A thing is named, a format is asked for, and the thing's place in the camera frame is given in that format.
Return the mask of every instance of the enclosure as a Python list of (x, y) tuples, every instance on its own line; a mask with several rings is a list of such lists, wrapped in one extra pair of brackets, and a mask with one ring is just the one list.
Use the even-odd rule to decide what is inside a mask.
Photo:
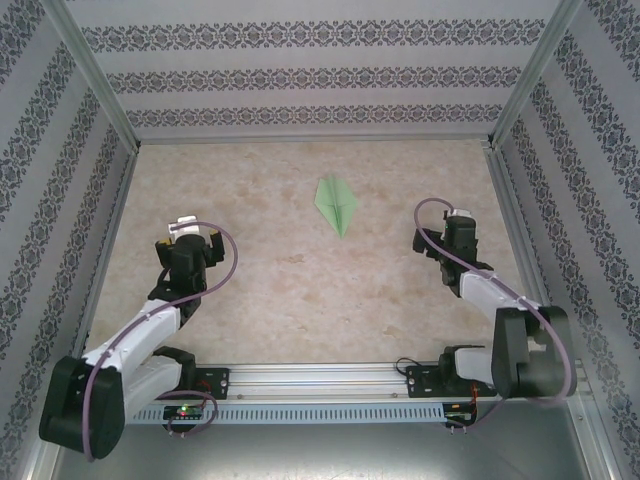
[[(639, 8), (3, 0), (0, 478), (640, 476)], [(344, 238), (314, 205), (329, 175), (357, 200)], [(185, 215), (238, 244), (167, 341), (231, 366), (222, 409), (415, 407), (397, 359), (493, 338), (412, 250), (425, 197), (470, 210), (478, 258), (569, 315), (562, 407), (509, 401), (453, 436), (223, 421), (176, 443), (139, 421), (91, 466), (39, 439), (53, 366), (137, 315)]]

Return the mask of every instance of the black motor bracket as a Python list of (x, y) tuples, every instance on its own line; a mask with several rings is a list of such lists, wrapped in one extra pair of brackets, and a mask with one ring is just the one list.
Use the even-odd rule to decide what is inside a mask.
[[(573, 395), (577, 378), (567, 314), (554, 306), (540, 307), (538, 312), (551, 324), (567, 351), (572, 378), (567, 395)], [(540, 348), (530, 351), (529, 339)], [(496, 310), (491, 376), (503, 398), (551, 397), (560, 392), (565, 376), (562, 358), (549, 333), (529, 311)]]
[[(206, 269), (224, 260), (222, 234), (217, 230), (210, 233), (211, 244), (197, 234), (170, 238), (156, 242), (156, 252), (163, 271), (157, 285), (149, 293), (149, 300), (173, 302), (202, 293), (207, 289)], [(191, 318), (202, 300), (196, 298), (179, 305), (180, 326)]]
[[(493, 270), (491, 265), (478, 262), (478, 240), (476, 239), (476, 221), (467, 216), (444, 214), (445, 229), (442, 232), (424, 228), (423, 232), (438, 247), (448, 253), (464, 260), (480, 270)], [(433, 258), (440, 263), (442, 283), (448, 286), (457, 296), (460, 296), (460, 276), (467, 271), (465, 267), (442, 255), (422, 237), (416, 229), (413, 236), (413, 250), (417, 253), (425, 253), (427, 258)]]

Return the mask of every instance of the striped wallpaper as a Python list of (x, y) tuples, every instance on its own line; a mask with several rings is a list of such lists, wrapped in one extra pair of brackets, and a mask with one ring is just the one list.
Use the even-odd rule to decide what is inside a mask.
[(0, 479), (37, 435), (131, 157), (35, 0), (0, 1)]
[(502, 145), (622, 478), (640, 478), (640, 4), (586, 0)]
[(556, 4), (67, 2), (143, 140), (488, 134)]

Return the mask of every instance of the folded paper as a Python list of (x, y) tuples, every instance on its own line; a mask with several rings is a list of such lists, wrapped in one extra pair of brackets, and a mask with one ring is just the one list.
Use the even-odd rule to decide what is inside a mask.
[(316, 191), (315, 204), (340, 238), (344, 238), (358, 205), (346, 182), (333, 175), (321, 179)]

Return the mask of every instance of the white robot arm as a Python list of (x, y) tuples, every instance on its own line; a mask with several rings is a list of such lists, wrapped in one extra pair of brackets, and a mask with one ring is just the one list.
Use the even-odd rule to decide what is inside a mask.
[[(443, 233), (423, 229), (423, 233), (439, 249), (458, 257), (480, 273), (471, 271), (433, 248), (421, 232), (416, 231), (413, 249), (426, 253), (440, 263), (442, 282), (458, 297), (475, 305), (494, 327), (493, 344), (489, 348), (461, 345), (447, 347), (440, 356), (439, 368), (445, 383), (454, 385), (460, 379), (482, 382), (503, 398), (542, 397), (556, 395), (562, 388), (565, 371), (560, 355), (549, 334), (519, 301), (496, 285), (498, 275), (490, 265), (478, 262), (476, 222), (470, 212), (454, 209), (445, 214)], [(575, 367), (571, 335), (566, 313), (558, 307), (542, 307), (527, 300), (560, 337), (571, 360), (575, 391)]]
[[(158, 347), (182, 328), (207, 290), (206, 269), (224, 260), (222, 235), (210, 232), (210, 242), (196, 221), (183, 217), (169, 225), (170, 238), (156, 242), (163, 267), (158, 283), (142, 309), (112, 338), (82, 358), (64, 357), (54, 367), (40, 422), (40, 438), (83, 452), (82, 403), (91, 371), (122, 337), (100, 366), (93, 383), (90, 445), (95, 458), (115, 447), (127, 422), (161, 394), (179, 388), (193, 390), (195, 357), (169, 347)], [(171, 302), (183, 300), (179, 305)], [(147, 317), (135, 328), (129, 327)]]

